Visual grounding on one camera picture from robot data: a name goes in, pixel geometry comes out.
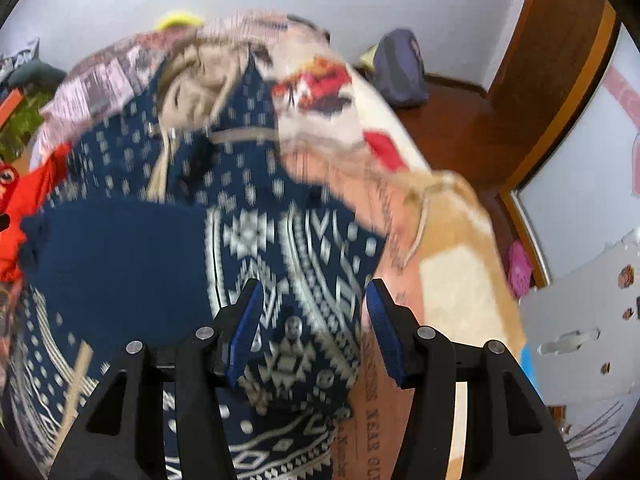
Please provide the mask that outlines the navy patterned hooded garment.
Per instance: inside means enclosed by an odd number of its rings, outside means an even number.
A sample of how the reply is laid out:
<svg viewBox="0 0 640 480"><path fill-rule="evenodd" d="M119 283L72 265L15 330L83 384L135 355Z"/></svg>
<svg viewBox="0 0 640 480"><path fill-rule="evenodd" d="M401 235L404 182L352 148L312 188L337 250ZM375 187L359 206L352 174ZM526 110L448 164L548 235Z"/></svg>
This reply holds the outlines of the navy patterned hooded garment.
<svg viewBox="0 0 640 480"><path fill-rule="evenodd" d="M265 50L192 44L87 130L24 219L20 325L2 405L46 476L65 425L133 340L173 344L262 284L236 385L218 394L242 479L329 479L385 237L277 142Z"/></svg>

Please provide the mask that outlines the printed patchwork bed sheet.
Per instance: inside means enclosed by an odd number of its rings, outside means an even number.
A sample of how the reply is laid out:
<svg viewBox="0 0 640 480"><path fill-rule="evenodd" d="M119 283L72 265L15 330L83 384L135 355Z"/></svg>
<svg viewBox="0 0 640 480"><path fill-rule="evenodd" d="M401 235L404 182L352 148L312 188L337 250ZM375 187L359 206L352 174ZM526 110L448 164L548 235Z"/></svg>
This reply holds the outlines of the printed patchwork bed sheet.
<svg viewBox="0 0 640 480"><path fill-rule="evenodd" d="M98 52L43 107L40 160L65 143L71 151L87 130L144 89L165 58L192 44L248 44L267 52L260 71L272 84L282 165L296 181L325 186L362 226L385 237L372 278L386 281L397 299L439 322L450 337L469 344L501 338L521 351L525 337L490 218L469 183L449 171L386 169L364 137L390 125L392 112L323 32L288 16L240 14L180 32L149 32ZM362 476L357 452L399 436L364 420L367 405L391 418L407 402L401 393L364 392L372 342L363 296L360 367L348 395L350 414L336 424L329 479Z"/></svg>

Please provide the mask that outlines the pink small item on floor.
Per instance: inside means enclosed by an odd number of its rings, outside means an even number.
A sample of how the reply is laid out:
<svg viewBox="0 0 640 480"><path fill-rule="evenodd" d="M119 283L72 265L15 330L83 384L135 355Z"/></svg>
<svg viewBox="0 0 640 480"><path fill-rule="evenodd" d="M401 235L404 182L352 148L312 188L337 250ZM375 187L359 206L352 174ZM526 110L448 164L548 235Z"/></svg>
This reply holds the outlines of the pink small item on floor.
<svg viewBox="0 0 640 480"><path fill-rule="evenodd" d="M519 240L508 250L508 283L515 298L526 296L532 284L533 267L527 252Z"/></svg>

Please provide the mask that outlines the white hard suitcase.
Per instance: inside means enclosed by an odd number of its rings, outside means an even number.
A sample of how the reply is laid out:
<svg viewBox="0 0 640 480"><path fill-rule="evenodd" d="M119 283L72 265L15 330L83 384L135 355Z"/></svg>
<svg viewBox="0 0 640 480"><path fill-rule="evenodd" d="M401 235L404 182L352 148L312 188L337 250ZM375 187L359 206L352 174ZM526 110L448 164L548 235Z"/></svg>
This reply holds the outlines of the white hard suitcase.
<svg viewBox="0 0 640 480"><path fill-rule="evenodd" d="M639 233L520 300L525 352L579 478L613 451L639 400Z"/></svg>

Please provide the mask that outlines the white sliding wardrobe door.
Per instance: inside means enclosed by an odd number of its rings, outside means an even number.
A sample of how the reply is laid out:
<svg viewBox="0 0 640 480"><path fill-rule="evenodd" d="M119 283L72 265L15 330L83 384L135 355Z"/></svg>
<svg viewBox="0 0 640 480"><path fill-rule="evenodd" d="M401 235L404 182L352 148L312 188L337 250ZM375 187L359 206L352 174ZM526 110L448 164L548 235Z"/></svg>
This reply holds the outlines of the white sliding wardrobe door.
<svg viewBox="0 0 640 480"><path fill-rule="evenodd" d="M539 287L639 229L639 50L607 4L549 127L499 192Z"/></svg>

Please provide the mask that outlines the red folded garment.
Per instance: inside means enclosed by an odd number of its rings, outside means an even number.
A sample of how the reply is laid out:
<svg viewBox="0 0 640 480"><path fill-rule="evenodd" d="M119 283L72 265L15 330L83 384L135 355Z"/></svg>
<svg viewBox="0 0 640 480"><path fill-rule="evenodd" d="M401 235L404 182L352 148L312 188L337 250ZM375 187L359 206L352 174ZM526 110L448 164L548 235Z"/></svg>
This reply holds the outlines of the red folded garment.
<svg viewBox="0 0 640 480"><path fill-rule="evenodd" d="M21 177L7 202L1 202L1 281L15 282L22 276L18 265L18 250L26 240L21 230L23 218L33 216L44 199L67 174L67 154L70 144L65 143L54 150L36 170Z"/></svg>

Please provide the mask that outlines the red plush toy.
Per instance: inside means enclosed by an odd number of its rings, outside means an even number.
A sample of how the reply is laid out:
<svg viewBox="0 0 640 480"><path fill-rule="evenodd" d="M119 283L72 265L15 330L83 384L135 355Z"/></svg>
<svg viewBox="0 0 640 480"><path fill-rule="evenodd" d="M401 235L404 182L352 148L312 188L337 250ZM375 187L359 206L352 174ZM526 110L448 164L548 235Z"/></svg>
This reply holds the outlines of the red plush toy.
<svg viewBox="0 0 640 480"><path fill-rule="evenodd" d="M17 170L5 162L0 166L0 200L7 202L11 199L17 183L20 180L20 174Z"/></svg>

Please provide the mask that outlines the purple grey backpack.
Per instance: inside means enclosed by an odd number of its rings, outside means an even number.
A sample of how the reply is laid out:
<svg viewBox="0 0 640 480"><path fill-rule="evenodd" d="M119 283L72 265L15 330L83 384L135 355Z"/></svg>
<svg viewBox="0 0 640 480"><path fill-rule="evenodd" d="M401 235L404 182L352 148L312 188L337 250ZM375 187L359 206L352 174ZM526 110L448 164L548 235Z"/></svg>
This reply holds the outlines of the purple grey backpack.
<svg viewBox="0 0 640 480"><path fill-rule="evenodd" d="M396 28L376 46L372 86L391 106L425 103L428 91L418 40L408 28Z"/></svg>

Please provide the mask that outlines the yellow curved bed headboard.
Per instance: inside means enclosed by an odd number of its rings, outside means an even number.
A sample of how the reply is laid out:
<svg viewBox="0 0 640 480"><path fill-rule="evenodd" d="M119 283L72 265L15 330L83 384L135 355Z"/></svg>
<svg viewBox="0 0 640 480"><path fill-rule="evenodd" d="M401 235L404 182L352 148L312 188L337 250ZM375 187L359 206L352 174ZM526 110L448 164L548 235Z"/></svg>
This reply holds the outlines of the yellow curved bed headboard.
<svg viewBox="0 0 640 480"><path fill-rule="evenodd" d="M154 30L160 32L176 27L200 27L205 23L204 18L190 11L170 11L161 16L154 24Z"/></svg>

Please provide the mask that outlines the orange box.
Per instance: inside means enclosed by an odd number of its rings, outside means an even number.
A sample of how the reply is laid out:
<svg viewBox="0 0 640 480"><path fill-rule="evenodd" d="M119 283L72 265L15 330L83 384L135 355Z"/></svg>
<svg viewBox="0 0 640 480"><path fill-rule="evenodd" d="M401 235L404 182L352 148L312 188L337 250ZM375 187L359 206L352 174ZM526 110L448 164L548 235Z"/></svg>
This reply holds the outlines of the orange box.
<svg viewBox="0 0 640 480"><path fill-rule="evenodd" d="M9 92L0 104L0 128L9 120L23 99L24 96L20 89L14 88Z"/></svg>

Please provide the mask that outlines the grey green pillow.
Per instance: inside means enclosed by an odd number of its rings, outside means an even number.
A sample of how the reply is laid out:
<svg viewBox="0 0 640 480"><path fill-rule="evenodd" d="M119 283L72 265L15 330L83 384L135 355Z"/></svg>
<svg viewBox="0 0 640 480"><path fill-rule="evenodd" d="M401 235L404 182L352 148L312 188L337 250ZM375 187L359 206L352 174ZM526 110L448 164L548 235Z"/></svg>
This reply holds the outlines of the grey green pillow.
<svg viewBox="0 0 640 480"><path fill-rule="evenodd" d="M67 74L64 70L59 70L48 63L40 60L31 60L18 66L9 77L6 78L6 85L13 89L16 87L43 86L47 88L58 88L64 81Z"/></svg>

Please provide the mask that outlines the brown wooden door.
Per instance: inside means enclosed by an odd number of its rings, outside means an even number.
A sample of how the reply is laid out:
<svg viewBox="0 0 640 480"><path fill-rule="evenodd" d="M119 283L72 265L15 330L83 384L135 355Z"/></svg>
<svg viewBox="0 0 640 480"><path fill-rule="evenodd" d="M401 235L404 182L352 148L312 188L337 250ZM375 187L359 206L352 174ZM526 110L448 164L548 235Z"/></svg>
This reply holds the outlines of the brown wooden door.
<svg viewBox="0 0 640 480"><path fill-rule="evenodd" d="M605 0L525 0L518 36L490 92L491 105L514 126L547 128L582 71Z"/></svg>

